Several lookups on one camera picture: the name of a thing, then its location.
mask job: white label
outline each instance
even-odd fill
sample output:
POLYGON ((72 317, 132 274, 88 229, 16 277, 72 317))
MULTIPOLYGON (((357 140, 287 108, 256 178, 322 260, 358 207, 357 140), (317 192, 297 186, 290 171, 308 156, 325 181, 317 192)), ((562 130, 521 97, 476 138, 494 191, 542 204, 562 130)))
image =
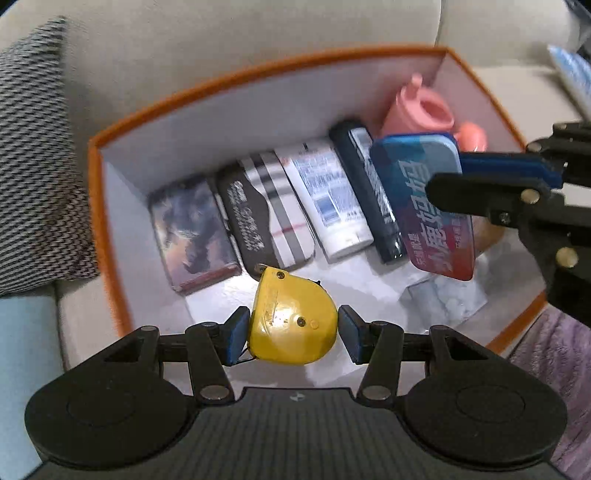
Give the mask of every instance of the white label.
POLYGON ((368 131, 362 127, 351 130, 350 136, 363 157, 363 168, 365 169, 365 174, 368 176, 369 182, 374 190, 374 195, 378 201, 382 216, 384 217, 384 222, 393 223, 394 213, 392 212, 392 207, 390 206, 388 197, 386 197, 386 192, 378 177, 378 173, 375 171, 374 164, 371 163, 371 159, 369 158, 369 149, 372 145, 371 137, 369 136, 368 131))
POLYGON ((302 152, 293 163, 325 226, 364 219, 334 150, 302 152))

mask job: logo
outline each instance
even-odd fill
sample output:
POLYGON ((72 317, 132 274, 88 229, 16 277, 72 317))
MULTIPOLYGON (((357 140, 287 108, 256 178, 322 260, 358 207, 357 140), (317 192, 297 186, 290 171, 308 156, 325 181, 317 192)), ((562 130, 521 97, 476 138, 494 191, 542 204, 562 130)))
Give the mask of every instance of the logo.
POLYGON ((302 400, 304 400, 305 398, 306 398, 306 396, 305 396, 303 393, 301 393, 301 392, 296 392, 296 393, 295 393, 295 395, 292 395, 292 396, 290 397, 290 400, 293 400, 293 401, 302 401, 302 400))
POLYGON ((232 183, 232 186, 234 187, 234 190, 236 191, 236 195, 238 197, 238 200, 240 200, 242 203, 248 202, 248 199, 246 198, 246 195, 244 194, 244 187, 242 185, 242 182, 240 180, 235 180, 232 183))

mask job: fabric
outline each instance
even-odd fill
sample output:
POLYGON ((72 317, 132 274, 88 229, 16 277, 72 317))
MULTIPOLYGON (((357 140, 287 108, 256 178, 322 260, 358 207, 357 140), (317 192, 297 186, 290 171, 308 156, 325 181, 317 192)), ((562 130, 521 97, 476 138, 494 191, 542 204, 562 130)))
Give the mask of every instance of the fabric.
POLYGON ((437 43, 472 65, 549 64, 547 44, 577 50, 579 20, 564 0, 445 0, 437 43))
POLYGON ((0 331, 0 478, 21 480, 41 463, 25 430, 25 406, 64 371, 53 288, 1 298, 0 331))
POLYGON ((554 307, 537 319, 509 360, 564 400, 566 431, 552 463, 572 480, 591 476, 591 330, 554 307))
POLYGON ((98 275, 63 94, 65 26, 0 53, 0 294, 98 275))
POLYGON ((475 72, 528 142, 551 135, 556 122, 581 119, 552 68, 506 65, 477 67, 475 72))

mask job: plaid pattern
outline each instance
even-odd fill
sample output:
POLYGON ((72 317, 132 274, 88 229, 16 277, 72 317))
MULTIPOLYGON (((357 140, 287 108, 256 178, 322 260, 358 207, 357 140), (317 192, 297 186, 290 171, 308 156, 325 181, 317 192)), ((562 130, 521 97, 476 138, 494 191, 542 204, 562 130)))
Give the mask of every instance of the plaid pattern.
POLYGON ((314 238, 290 181, 274 152, 240 161, 246 178, 269 204, 273 250, 281 268, 306 262, 314 255, 314 238))

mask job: black textured surface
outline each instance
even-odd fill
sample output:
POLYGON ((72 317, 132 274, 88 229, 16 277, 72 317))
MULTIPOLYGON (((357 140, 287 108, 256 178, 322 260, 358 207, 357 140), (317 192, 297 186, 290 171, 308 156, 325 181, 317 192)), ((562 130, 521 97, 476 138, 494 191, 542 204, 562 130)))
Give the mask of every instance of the black textured surface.
POLYGON ((184 395, 135 364, 72 372, 25 410, 29 437, 46 458, 95 469, 129 465, 168 446, 186 424, 184 395))
POLYGON ((429 447, 491 468, 549 459, 567 420, 550 387, 491 361, 457 362, 421 380, 404 398, 404 412, 429 447))
POLYGON ((108 472, 46 464, 31 480, 558 480, 548 464, 479 472, 415 444, 389 410, 356 404, 349 390, 250 388, 227 407, 205 409, 168 451, 108 472))

